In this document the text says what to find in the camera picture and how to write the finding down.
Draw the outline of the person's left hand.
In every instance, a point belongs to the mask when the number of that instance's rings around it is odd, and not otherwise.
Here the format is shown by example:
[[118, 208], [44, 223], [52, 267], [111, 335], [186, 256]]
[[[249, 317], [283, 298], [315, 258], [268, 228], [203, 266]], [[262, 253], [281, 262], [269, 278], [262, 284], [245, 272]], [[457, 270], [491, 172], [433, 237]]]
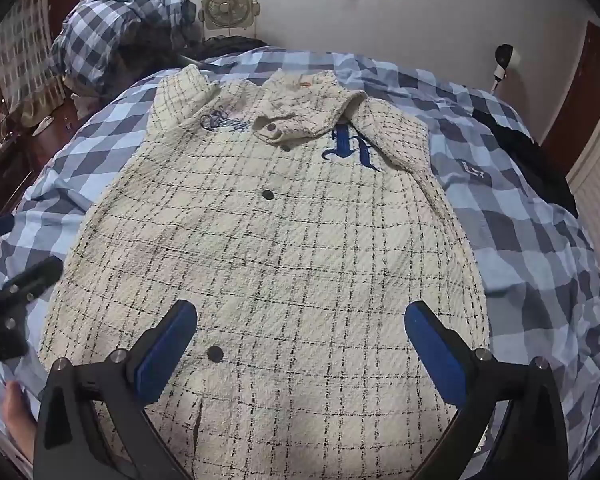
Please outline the person's left hand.
[[6, 428], [17, 448], [30, 463], [33, 463], [36, 421], [31, 414], [27, 397], [18, 382], [6, 384], [3, 416]]

